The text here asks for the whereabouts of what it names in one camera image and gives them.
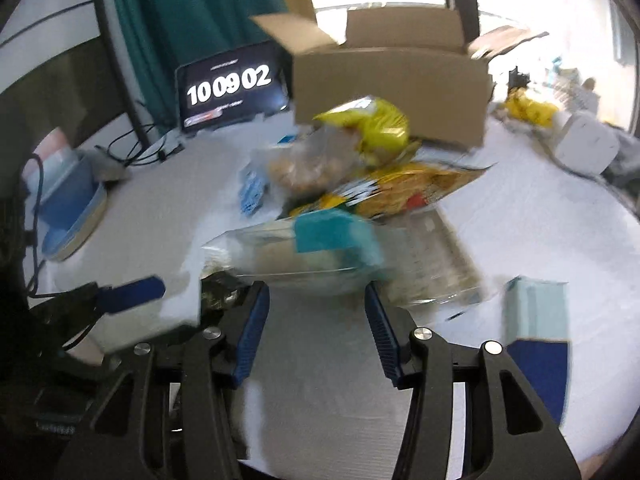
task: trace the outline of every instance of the transparent plastic package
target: transparent plastic package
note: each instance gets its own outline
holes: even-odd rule
[[[353,174],[360,163],[358,141],[356,134],[324,124],[288,144],[253,150],[251,160],[278,198],[305,200],[333,189]]]
[[[424,304],[455,301],[471,305],[484,300],[478,270],[437,208],[380,222],[402,232],[389,256],[394,275],[382,285],[390,304],[411,309]]]
[[[392,277],[390,255],[403,236],[343,211],[309,213],[210,240],[203,246],[201,278],[225,270],[247,284],[262,280],[321,296],[348,294]]]

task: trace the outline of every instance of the curtain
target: curtain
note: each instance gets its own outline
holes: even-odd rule
[[[286,12],[284,0],[115,0],[145,106],[175,126],[178,66],[268,37],[250,16]]]

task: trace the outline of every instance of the cardboard box flap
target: cardboard box flap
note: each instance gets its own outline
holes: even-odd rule
[[[262,14],[251,19],[294,56],[338,47],[335,40],[321,30],[316,22],[290,12]]]
[[[418,46],[462,53],[465,38],[456,10],[387,6],[349,10],[346,46]]]
[[[548,32],[536,34],[529,28],[511,27],[503,25],[489,31],[469,44],[469,54],[473,59],[492,60],[496,56],[501,56],[510,52],[518,45],[535,38],[544,38]]]

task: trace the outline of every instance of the white table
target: white table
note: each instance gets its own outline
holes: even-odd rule
[[[179,322],[196,322],[199,247],[247,220],[238,171],[251,147],[294,129],[289,114],[198,137],[110,196],[100,227],[49,272],[65,290],[158,274],[165,298],[101,320],[110,350]],[[447,340],[502,338],[502,288],[517,275],[568,283],[571,375],[562,433],[580,461],[609,447],[640,402],[640,224],[603,187],[563,173],[525,136],[488,120],[474,163],[498,162],[441,202],[484,275],[490,298],[446,321],[414,312]],[[361,295],[319,299],[273,291],[254,370],[234,404],[250,464],[289,480],[390,478],[410,400],[384,378]],[[460,472],[462,399],[456,396],[450,478]]]

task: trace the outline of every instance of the blue container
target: blue container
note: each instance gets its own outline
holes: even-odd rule
[[[97,184],[84,156],[42,197],[40,218],[51,227],[70,229],[94,196]]]

